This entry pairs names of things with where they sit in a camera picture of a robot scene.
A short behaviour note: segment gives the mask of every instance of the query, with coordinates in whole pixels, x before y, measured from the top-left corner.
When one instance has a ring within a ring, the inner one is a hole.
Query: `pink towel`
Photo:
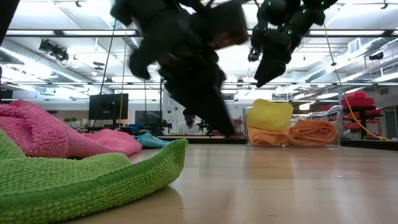
[[[131,155],[142,146],[127,133],[104,129],[86,136],[33,103],[13,101],[0,105],[0,128],[28,156],[89,157],[107,152]]]

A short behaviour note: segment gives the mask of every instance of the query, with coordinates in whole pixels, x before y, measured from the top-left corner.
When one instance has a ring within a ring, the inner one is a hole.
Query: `clear plastic bin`
[[[248,136],[248,126],[246,122],[247,112],[252,108],[252,106],[245,107],[243,109],[243,123],[244,123],[244,137],[248,140],[248,145],[253,146],[252,142]],[[321,120],[321,121],[329,121],[333,124],[336,130],[336,137],[330,144],[325,145],[325,147],[338,147],[340,146],[341,139],[341,124],[343,120],[343,107],[341,105],[336,105],[331,107],[328,111],[323,112],[313,112],[309,113],[306,117],[302,118],[302,120]],[[290,126],[294,125],[297,119],[290,120]],[[291,146],[288,144],[276,144],[273,146],[266,147],[300,147],[300,146]]]

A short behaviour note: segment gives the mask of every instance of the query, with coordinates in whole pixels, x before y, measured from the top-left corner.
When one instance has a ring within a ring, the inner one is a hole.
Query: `person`
[[[195,124],[195,115],[185,109],[183,112],[185,121],[178,126],[178,132],[184,135],[196,135],[199,133],[199,126]]]

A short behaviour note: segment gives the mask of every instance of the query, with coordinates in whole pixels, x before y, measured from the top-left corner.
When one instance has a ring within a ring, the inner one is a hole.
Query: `green towel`
[[[0,223],[54,223],[132,202],[173,182],[187,140],[131,164],[118,153],[82,160],[26,157],[0,130]]]

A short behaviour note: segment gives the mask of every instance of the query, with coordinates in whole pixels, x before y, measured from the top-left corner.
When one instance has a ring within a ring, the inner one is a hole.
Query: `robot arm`
[[[337,0],[265,0],[257,12],[250,61],[263,53],[255,79],[257,86],[285,72],[293,50],[313,23],[322,24],[323,11]],[[125,25],[140,27],[141,46],[130,56],[134,76],[150,79],[147,66],[158,61],[159,74],[170,96],[225,136],[234,133],[221,97],[224,72],[215,50],[248,40],[242,3],[230,0],[210,7],[200,0],[116,0],[111,15]],[[189,14],[180,4],[192,7]],[[269,24],[277,29],[268,28]]]
[[[258,24],[254,27],[248,60],[263,56],[254,78],[257,87],[282,75],[293,51],[313,24],[322,25],[323,11],[337,0],[265,0],[257,11]]]

